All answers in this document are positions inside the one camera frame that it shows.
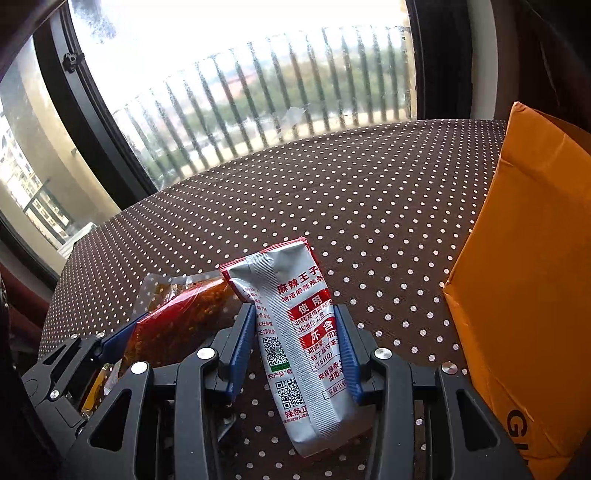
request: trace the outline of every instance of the sky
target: sky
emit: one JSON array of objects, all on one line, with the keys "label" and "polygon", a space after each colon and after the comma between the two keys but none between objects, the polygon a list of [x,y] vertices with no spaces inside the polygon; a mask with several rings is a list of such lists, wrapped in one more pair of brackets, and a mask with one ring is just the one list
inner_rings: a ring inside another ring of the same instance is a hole
[{"label": "sky", "polygon": [[[287,33],[294,49],[305,50],[302,30],[318,42],[321,27],[328,27],[328,33],[335,27],[329,39],[332,45],[340,42],[334,38],[336,27],[403,25],[403,3],[101,0],[102,14],[115,27],[113,38],[93,35],[93,26],[83,15],[74,14],[73,20],[95,82],[109,109],[115,111],[196,60],[249,41],[256,45],[266,37]],[[237,55],[239,61],[252,62],[245,48],[237,49]],[[220,61],[230,62],[230,56],[221,56]]]}]

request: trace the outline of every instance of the orange envelope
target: orange envelope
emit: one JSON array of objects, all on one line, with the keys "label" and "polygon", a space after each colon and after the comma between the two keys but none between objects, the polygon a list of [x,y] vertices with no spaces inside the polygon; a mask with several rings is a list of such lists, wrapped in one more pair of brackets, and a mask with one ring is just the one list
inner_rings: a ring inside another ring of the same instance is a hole
[{"label": "orange envelope", "polygon": [[591,429],[591,135],[515,103],[443,293],[474,386],[536,480]]}]

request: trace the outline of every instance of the polka dot fabric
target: polka dot fabric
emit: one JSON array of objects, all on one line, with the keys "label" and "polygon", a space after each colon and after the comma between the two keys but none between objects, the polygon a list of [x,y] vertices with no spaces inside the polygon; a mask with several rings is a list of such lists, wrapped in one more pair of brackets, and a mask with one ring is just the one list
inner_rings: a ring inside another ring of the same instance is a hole
[{"label": "polka dot fabric", "polygon": [[[441,287],[482,207],[505,127],[436,120],[357,128],[247,155],[167,188],[76,245],[40,357],[74,332],[108,334],[128,322],[148,273],[209,271],[304,235],[334,301],[379,346],[416,364],[451,360],[466,374]],[[245,439],[227,478],[363,478],[368,438],[314,462],[295,454],[256,349],[235,405]]]}]

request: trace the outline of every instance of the balcony railing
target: balcony railing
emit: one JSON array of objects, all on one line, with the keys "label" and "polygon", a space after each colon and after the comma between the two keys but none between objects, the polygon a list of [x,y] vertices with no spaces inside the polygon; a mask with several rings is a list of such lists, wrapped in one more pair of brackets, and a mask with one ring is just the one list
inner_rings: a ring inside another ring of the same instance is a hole
[{"label": "balcony railing", "polygon": [[322,28],[195,62],[113,116],[159,189],[298,138],[414,117],[410,29]]}]

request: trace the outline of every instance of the dirty glass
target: dirty glass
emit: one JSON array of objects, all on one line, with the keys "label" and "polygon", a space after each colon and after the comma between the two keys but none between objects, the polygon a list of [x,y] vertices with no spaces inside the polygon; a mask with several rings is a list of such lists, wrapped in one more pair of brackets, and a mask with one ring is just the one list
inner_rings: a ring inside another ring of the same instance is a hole
[{"label": "dirty glass", "polygon": [[86,60],[159,189],[311,135],[415,118],[404,0],[71,0]]}]

